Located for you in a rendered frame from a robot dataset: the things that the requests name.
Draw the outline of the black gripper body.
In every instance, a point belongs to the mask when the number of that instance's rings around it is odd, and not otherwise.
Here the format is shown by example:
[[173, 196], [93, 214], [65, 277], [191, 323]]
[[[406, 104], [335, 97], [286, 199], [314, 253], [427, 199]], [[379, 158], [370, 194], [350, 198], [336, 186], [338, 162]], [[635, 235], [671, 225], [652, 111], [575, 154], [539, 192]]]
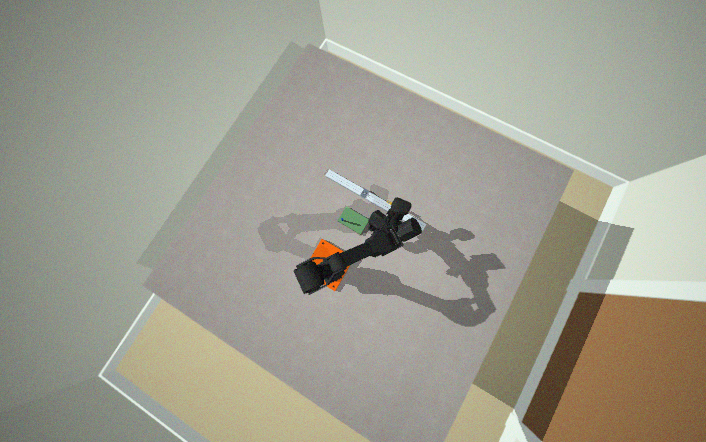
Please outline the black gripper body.
[[391, 219], [389, 220], [388, 223], [386, 222], [385, 225], [389, 226], [389, 225], [393, 224], [393, 226], [395, 228], [397, 225], [399, 225], [403, 222], [403, 221], [400, 221], [400, 218], [401, 218], [402, 214], [403, 215], [408, 214], [408, 212], [411, 209], [411, 203], [408, 201], [405, 201], [401, 198], [396, 197], [396, 198], [394, 198], [394, 200], [391, 204], [391, 209], [392, 210], [389, 213], [389, 215], [391, 216]]

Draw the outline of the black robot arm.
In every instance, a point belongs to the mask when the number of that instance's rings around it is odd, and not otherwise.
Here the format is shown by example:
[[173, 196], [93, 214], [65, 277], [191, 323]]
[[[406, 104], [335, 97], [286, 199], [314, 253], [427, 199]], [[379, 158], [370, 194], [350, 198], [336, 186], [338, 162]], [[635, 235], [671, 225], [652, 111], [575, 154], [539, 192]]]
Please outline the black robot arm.
[[[371, 237], [365, 240], [365, 243], [342, 253], [337, 252], [328, 257], [312, 257], [298, 264], [294, 274], [303, 294], [308, 293], [310, 295], [341, 279], [347, 266], [368, 256], [384, 256], [404, 246], [402, 242], [422, 233], [421, 226], [414, 217], [397, 225], [395, 228], [393, 224], [385, 225], [390, 219], [390, 215], [387, 217], [379, 210], [376, 210], [368, 220], [368, 230], [373, 231], [373, 233]], [[323, 259], [323, 261], [317, 266], [313, 261], [315, 259]]]

